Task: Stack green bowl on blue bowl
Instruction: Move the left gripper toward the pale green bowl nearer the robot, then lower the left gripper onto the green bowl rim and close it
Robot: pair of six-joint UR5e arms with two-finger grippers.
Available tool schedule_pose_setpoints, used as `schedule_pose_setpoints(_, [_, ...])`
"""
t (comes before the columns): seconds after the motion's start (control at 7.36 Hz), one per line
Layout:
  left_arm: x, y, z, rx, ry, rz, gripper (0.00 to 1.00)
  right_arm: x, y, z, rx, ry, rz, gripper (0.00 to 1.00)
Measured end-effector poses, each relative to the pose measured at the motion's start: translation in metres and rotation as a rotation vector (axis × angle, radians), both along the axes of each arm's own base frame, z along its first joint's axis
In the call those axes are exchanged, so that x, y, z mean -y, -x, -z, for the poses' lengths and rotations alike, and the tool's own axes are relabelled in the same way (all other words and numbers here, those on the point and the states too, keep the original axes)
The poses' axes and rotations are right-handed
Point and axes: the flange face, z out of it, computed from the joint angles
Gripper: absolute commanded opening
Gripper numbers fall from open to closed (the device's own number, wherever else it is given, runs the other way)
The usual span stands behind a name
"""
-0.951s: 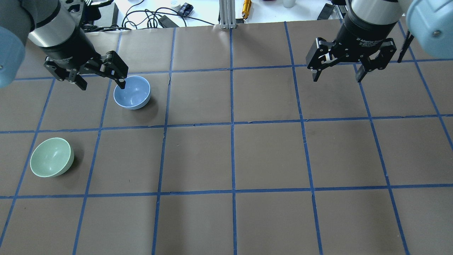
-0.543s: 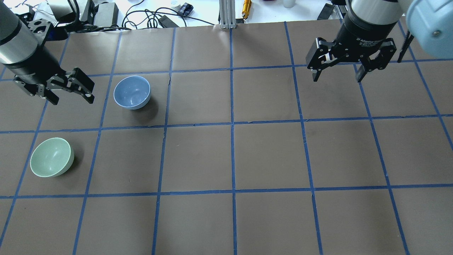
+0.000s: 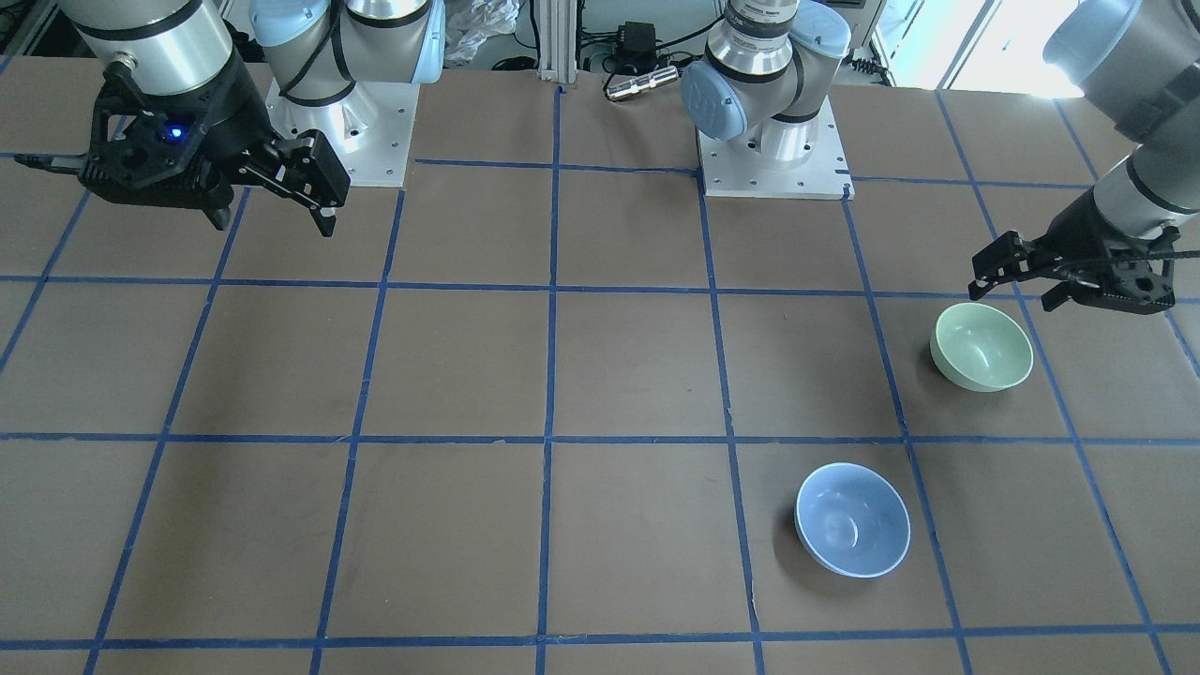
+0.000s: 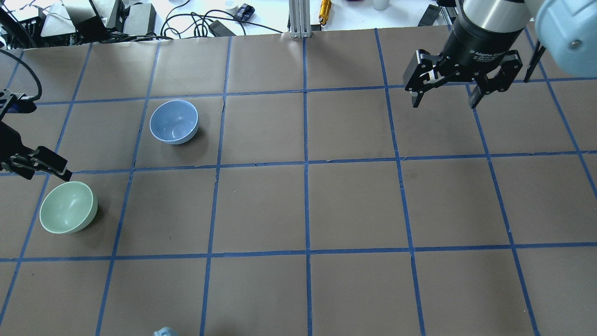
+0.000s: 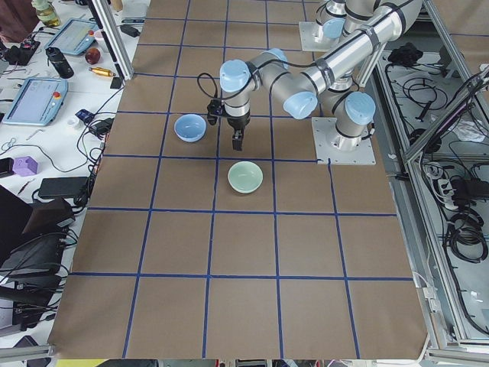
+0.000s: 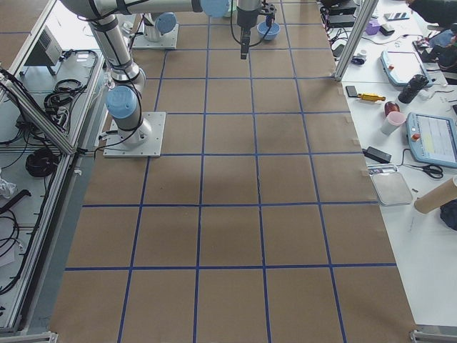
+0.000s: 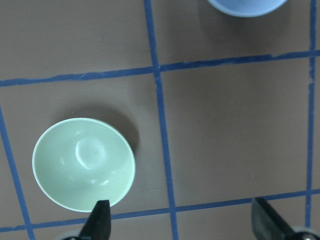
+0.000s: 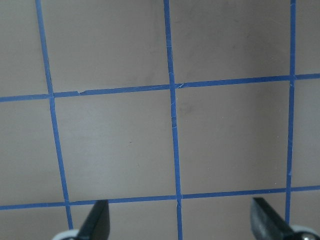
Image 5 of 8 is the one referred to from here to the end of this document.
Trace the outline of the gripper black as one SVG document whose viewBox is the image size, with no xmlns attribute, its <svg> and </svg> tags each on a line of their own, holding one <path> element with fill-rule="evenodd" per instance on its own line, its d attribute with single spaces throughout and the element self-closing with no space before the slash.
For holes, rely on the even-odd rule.
<svg viewBox="0 0 489 367">
<path fill-rule="evenodd" d="M 250 114 L 247 113 L 241 116 L 228 115 L 226 119 L 228 124 L 234 129 L 234 134 L 232 136 L 233 150 L 241 151 L 243 149 L 245 128 L 250 122 Z"/>
</svg>

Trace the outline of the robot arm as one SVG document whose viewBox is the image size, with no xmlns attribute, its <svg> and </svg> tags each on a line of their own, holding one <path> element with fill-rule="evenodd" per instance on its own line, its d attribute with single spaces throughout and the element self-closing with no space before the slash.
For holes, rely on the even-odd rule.
<svg viewBox="0 0 489 367">
<path fill-rule="evenodd" d="M 352 76 L 347 74 L 320 95 L 322 107 L 336 118 L 327 139 L 340 151 L 357 149 L 376 111 L 374 100 L 367 93 L 351 90 L 352 85 Z"/>
<path fill-rule="evenodd" d="M 290 63 L 280 49 L 266 50 L 249 61 L 223 63 L 219 71 L 224 95 L 222 113 L 234 129 L 234 150 L 242 149 L 245 127 L 250 121 L 251 92 L 265 87 L 293 118 L 308 117 L 321 94 L 361 61 L 404 34 L 416 20 L 421 6 L 420 1 L 346 1 L 346 20 L 355 28 L 341 29 L 340 42 L 302 67 L 297 75 L 289 72 Z"/>
</svg>

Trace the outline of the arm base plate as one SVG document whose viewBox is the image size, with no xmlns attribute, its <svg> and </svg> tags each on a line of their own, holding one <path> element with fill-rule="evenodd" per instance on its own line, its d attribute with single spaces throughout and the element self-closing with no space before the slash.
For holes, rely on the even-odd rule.
<svg viewBox="0 0 489 367">
<path fill-rule="evenodd" d="M 312 118 L 317 164 L 375 165 L 376 160 L 368 129 L 361 135 L 346 138 L 336 129 L 336 118 Z"/>
<path fill-rule="evenodd" d="M 342 35 L 344 18 L 328 20 L 325 24 L 300 22 L 299 33 L 303 51 L 326 52 L 334 47 Z"/>
</svg>

